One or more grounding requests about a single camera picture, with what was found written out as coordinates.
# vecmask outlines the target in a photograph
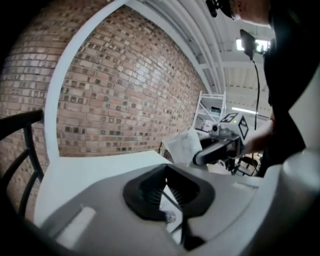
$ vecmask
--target brick wall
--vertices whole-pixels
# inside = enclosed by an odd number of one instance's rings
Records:
[[[158,151],[165,136],[192,124],[201,90],[172,39],[123,6],[94,29],[69,67],[58,110],[60,154]]]
[[[111,0],[56,0],[35,17],[12,47],[0,77],[0,118],[44,107],[53,70],[67,43],[78,29]],[[42,124],[33,125],[37,155],[43,170],[48,165]],[[0,142],[0,174],[24,150],[23,133],[15,132]],[[18,209],[32,173],[25,161],[8,186]],[[34,186],[26,216],[32,219],[39,184]]]

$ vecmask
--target white shelving unit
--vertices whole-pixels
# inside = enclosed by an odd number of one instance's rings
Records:
[[[221,113],[210,112],[209,108],[215,107],[221,109]],[[192,127],[196,128],[197,119],[210,120],[217,123],[227,112],[226,93],[224,94],[203,94],[200,92],[198,104],[196,106]],[[196,132],[202,135],[208,135],[207,132],[196,129]]]

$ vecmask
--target hanging cable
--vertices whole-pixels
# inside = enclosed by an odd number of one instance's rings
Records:
[[[257,129],[257,116],[258,116],[258,108],[259,108],[259,99],[260,99],[260,81],[259,81],[259,73],[258,73],[256,62],[254,60],[252,60],[252,62],[254,64],[255,71],[256,71],[256,77],[258,79],[258,94],[257,94],[257,98],[256,98],[255,118],[254,118],[254,130],[256,130]],[[252,154],[251,159],[252,159],[252,165],[254,167],[254,170],[258,173],[257,167],[255,165],[254,154]]]

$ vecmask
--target person's arm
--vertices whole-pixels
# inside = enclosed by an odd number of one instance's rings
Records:
[[[259,129],[255,130],[248,141],[244,145],[241,155],[252,154],[263,151],[272,136],[276,124],[274,111],[272,110],[271,116]]]

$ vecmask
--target white table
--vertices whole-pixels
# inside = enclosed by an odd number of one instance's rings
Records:
[[[42,223],[59,207],[97,181],[139,168],[171,164],[155,151],[101,156],[59,157],[48,166],[34,210],[34,224]]]

